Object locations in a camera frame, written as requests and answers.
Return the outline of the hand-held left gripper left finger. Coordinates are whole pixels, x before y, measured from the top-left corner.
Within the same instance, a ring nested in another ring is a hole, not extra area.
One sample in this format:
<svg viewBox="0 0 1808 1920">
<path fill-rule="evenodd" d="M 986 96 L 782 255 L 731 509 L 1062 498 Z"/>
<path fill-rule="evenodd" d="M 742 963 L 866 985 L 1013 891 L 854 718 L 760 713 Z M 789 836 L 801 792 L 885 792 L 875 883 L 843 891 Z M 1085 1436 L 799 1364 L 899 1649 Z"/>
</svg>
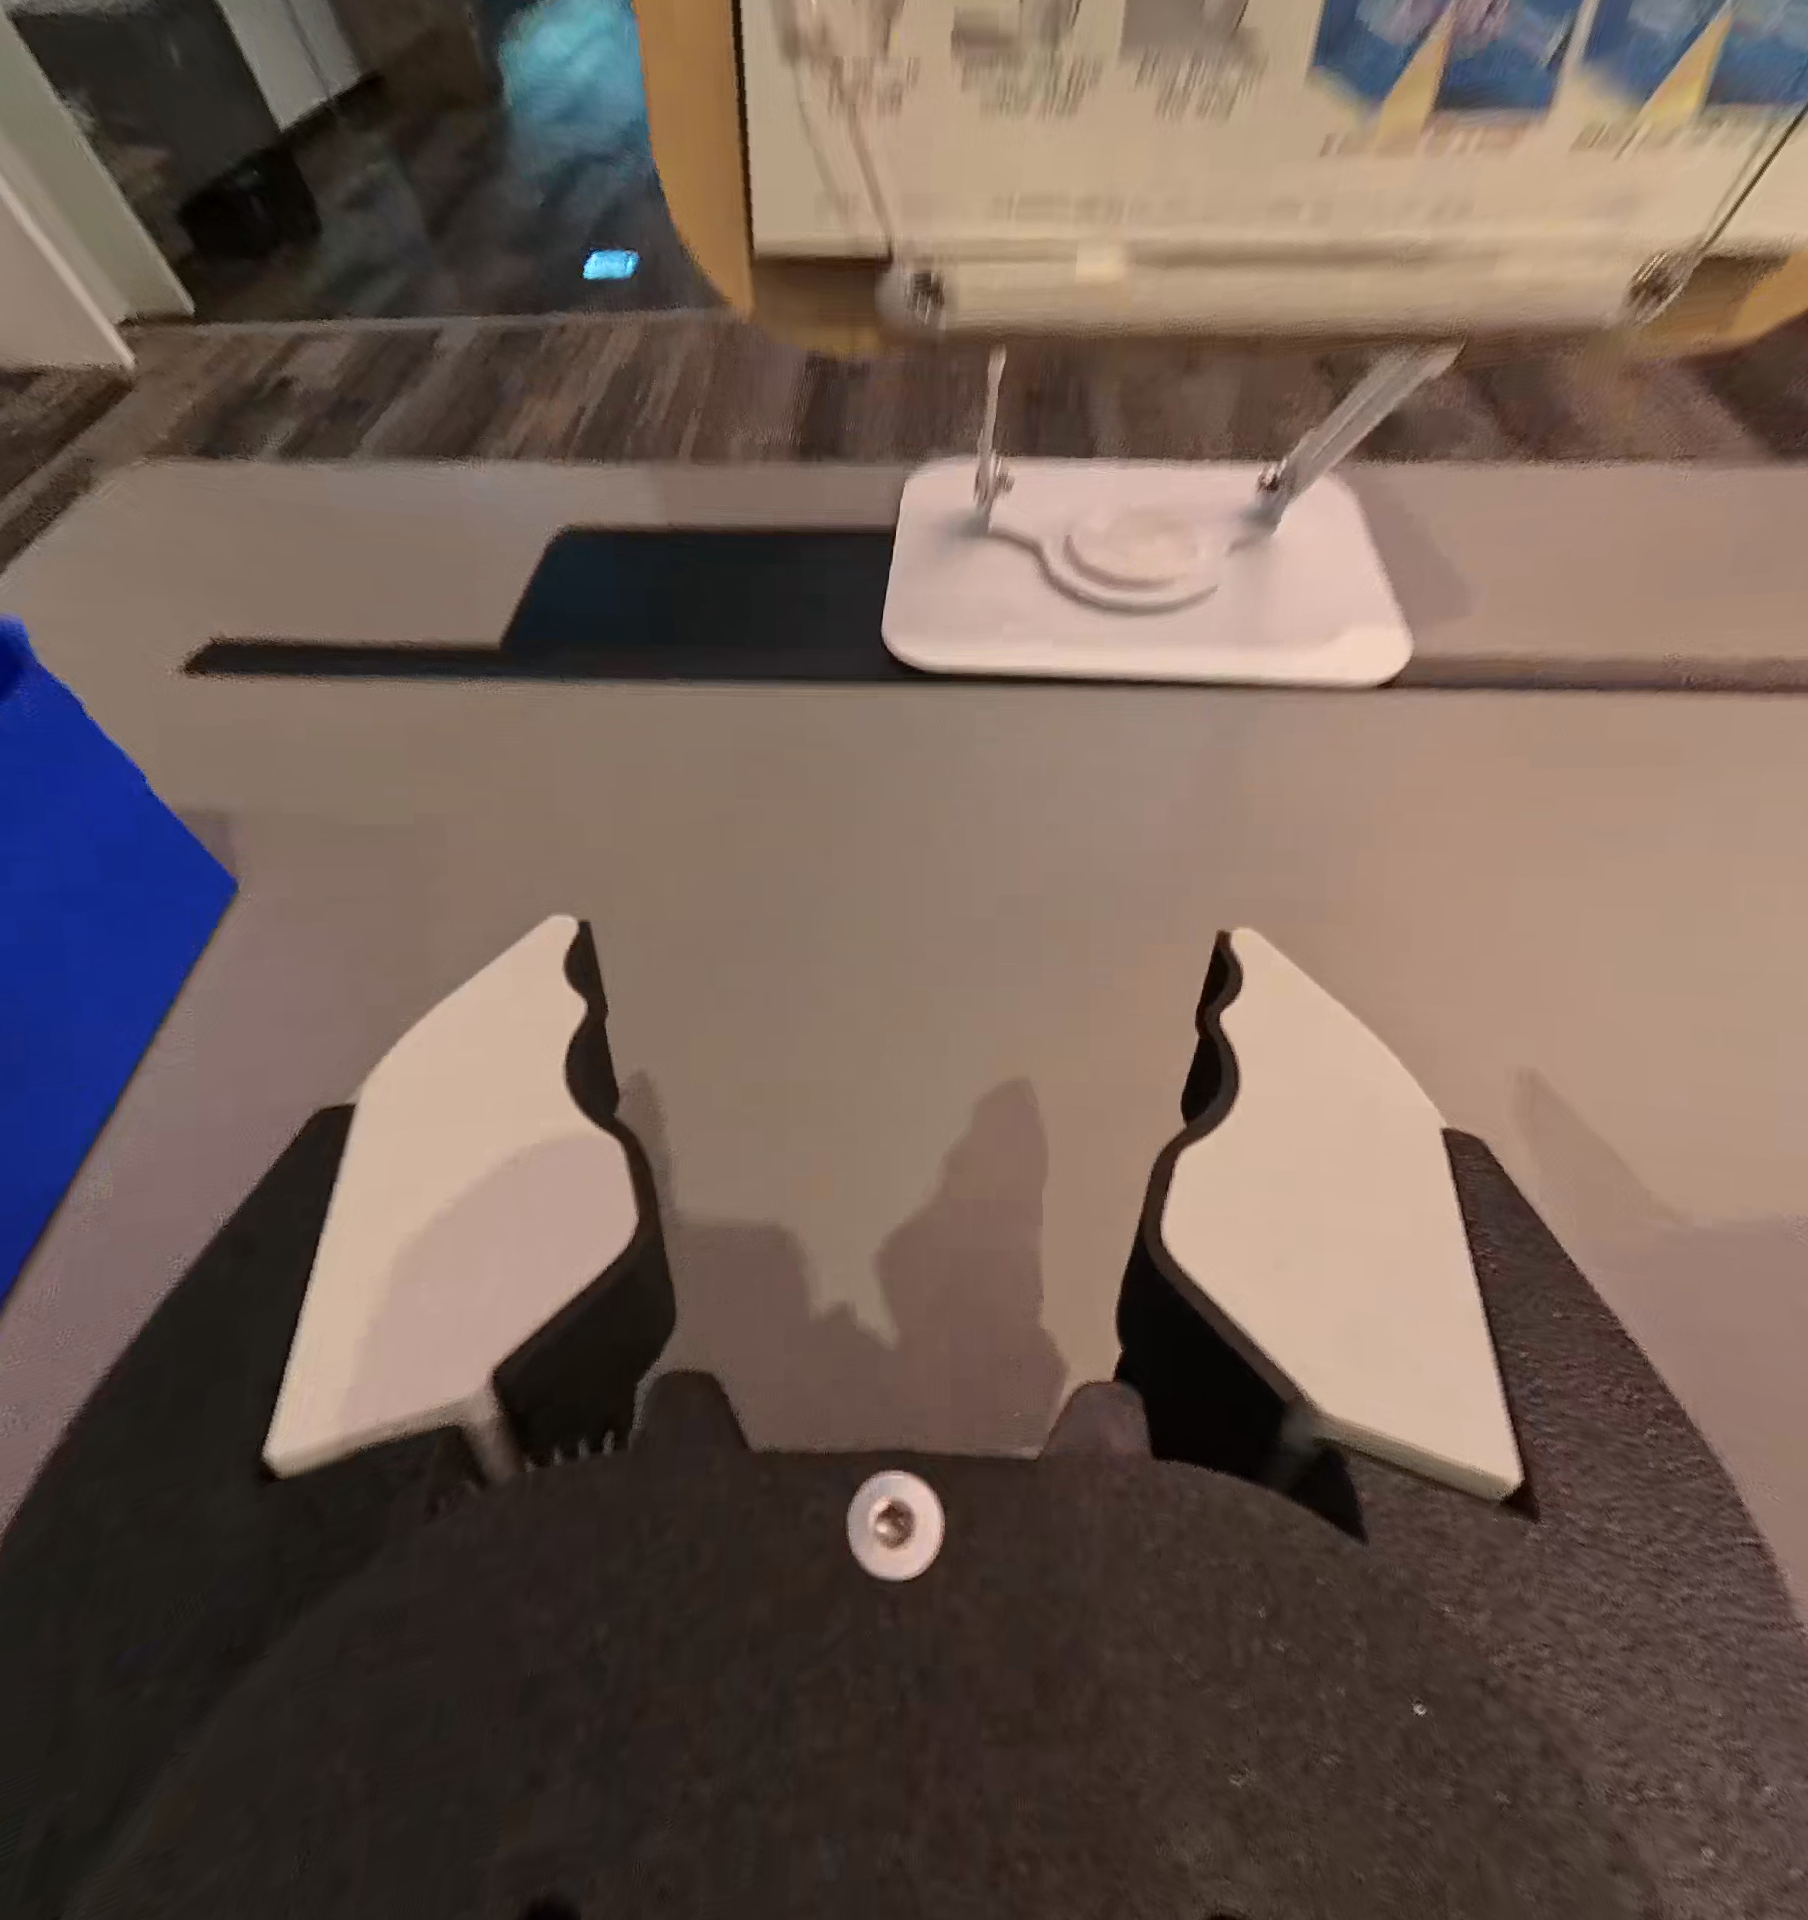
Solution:
<svg viewBox="0 0 1808 1920">
<path fill-rule="evenodd" d="M 532 925 L 357 1080 L 269 1477 L 454 1429 L 484 1477 L 627 1446 L 677 1337 L 580 918 Z"/>
</svg>

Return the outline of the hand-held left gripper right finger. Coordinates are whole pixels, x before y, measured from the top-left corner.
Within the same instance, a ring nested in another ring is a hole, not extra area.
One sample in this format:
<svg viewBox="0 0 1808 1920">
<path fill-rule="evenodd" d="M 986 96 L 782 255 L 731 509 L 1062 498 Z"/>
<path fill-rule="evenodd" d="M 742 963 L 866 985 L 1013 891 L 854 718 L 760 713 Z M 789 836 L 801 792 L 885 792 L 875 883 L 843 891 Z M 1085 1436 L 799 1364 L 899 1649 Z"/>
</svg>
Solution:
<svg viewBox="0 0 1808 1920">
<path fill-rule="evenodd" d="M 1450 1127 L 1289 950 L 1210 938 L 1177 1127 L 1122 1281 L 1122 1381 L 1146 1451 L 1289 1497 L 1352 1459 L 1514 1497 L 1525 1451 Z"/>
</svg>

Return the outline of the blue plain storage bin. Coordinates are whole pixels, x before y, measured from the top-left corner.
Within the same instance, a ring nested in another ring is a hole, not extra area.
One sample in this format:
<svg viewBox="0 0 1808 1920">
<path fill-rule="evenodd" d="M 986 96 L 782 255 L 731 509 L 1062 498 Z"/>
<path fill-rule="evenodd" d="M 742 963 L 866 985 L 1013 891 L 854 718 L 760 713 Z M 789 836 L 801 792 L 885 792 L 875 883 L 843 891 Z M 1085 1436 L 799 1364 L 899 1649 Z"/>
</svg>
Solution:
<svg viewBox="0 0 1808 1920">
<path fill-rule="evenodd" d="M 0 1308 L 231 905 L 231 866 L 0 616 Z"/>
</svg>

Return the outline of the grey desk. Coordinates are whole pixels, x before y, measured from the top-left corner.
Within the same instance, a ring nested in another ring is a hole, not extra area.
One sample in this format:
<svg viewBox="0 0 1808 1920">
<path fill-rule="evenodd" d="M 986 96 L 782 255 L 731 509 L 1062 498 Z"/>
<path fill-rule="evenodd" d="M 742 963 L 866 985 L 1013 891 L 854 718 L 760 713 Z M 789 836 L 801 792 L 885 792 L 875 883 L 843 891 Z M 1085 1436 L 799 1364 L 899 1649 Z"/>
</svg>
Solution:
<svg viewBox="0 0 1808 1920">
<path fill-rule="evenodd" d="M 1111 1371 L 1217 925 L 1476 1129 L 1808 1613 L 1808 470 L 1367 470 L 1408 687 L 199 679 L 495 640 L 580 520 L 887 520 L 887 470 L 124 470 L 0 610 L 238 913 L 0 1312 L 0 1528 L 279 1149 L 597 925 L 677 1364 L 771 1446 L 1037 1446 Z"/>
</svg>

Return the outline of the printed instruction sheet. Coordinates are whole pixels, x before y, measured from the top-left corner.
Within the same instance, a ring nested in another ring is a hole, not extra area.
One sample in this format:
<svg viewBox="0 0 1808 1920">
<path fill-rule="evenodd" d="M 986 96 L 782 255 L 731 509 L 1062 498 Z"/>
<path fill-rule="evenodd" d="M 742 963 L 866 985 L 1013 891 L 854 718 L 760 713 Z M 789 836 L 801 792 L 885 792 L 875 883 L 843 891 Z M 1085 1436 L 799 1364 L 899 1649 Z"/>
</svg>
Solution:
<svg viewBox="0 0 1808 1920">
<path fill-rule="evenodd" d="M 1808 255 L 1808 8 L 736 8 L 766 260 L 1039 246 Z"/>
</svg>

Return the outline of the white partition frame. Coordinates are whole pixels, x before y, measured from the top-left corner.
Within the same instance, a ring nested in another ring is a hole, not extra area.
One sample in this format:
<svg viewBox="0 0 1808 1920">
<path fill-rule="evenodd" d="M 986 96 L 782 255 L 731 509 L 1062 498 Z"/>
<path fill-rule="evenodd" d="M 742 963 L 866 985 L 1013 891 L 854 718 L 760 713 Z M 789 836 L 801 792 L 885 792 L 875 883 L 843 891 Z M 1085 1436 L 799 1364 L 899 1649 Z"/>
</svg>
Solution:
<svg viewBox="0 0 1808 1920">
<path fill-rule="evenodd" d="M 0 370 L 124 374 L 133 322 L 192 322 L 192 292 L 0 8 Z"/>
</svg>

